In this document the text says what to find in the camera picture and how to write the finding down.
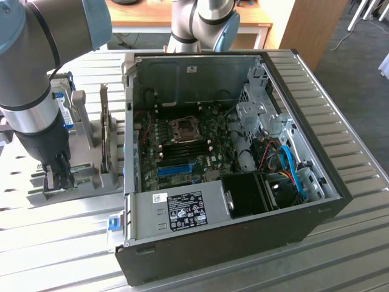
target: barcode sticker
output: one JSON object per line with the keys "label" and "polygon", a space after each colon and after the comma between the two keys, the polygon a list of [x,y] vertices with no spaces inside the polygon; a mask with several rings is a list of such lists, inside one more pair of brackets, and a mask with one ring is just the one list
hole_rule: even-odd
{"label": "barcode sticker", "polygon": [[168,193],[155,193],[153,195],[153,204],[162,203],[168,200]]}

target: power supply label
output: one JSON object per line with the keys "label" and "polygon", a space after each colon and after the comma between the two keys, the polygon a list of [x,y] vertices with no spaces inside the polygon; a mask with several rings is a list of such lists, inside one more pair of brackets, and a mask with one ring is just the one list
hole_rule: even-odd
{"label": "power supply label", "polygon": [[201,192],[168,196],[168,210],[172,231],[208,224]]}

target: desk leg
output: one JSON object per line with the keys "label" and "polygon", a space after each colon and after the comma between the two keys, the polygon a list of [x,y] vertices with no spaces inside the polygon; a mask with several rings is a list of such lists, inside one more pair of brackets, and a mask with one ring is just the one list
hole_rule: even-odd
{"label": "desk leg", "polygon": [[377,1],[378,0],[372,0],[371,1],[370,5],[369,5],[369,8],[367,8],[367,11],[366,11],[365,15],[363,16],[363,20],[368,19],[368,17],[370,16],[371,12],[373,11],[374,6],[376,6]]}
{"label": "desk leg", "polygon": [[378,21],[383,21],[383,20],[384,20],[385,14],[387,14],[388,10],[389,10],[389,4],[386,6],[384,12],[382,12],[382,14],[381,14],[381,16],[379,17]]}
{"label": "desk leg", "polygon": [[362,11],[362,9],[365,7],[367,0],[362,0],[361,3],[358,6],[357,12],[355,13],[353,20],[351,20],[350,25],[347,27],[347,30],[350,32],[354,29],[355,22],[359,18],[359,15]]}
{"label": "desk leg", "polygon": [[269,29],[267,27],[262,27],[260,32],[256,35],[254,49],[255,50],[261,50],[263,49],[266,41],[267,31]]}

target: wooden desk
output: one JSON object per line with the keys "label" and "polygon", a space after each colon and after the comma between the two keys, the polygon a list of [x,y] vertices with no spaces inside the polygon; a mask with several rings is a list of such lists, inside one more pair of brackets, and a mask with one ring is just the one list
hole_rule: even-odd
{"label": "wooden desk", "polygon": [[[113,32],[115,33],[170,33],[171,32],[171,0],[154,2],[142,0],[134,5],[118,5],[106,0],[111,14]],[[257,2],[249,5],[242,2],[236,7],[240,14],[241,24],[238,33],[255,34],[255,49],[262,49],[267,31],[272,27],[272,21],[262,11]]]}

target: gray carpet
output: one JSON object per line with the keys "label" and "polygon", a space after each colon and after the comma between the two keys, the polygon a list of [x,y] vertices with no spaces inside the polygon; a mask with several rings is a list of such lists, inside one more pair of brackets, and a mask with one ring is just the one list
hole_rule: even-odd
{"label": "gray carpet", "polygon": [[[389,173],[389,80],[378,66],[389,53],[389,35],[368,21],[359,21],[354,32],[339,46],[353,15],[345,9],[315,75],[352,127]],[[373,22],[389,32],[389,26]]]}

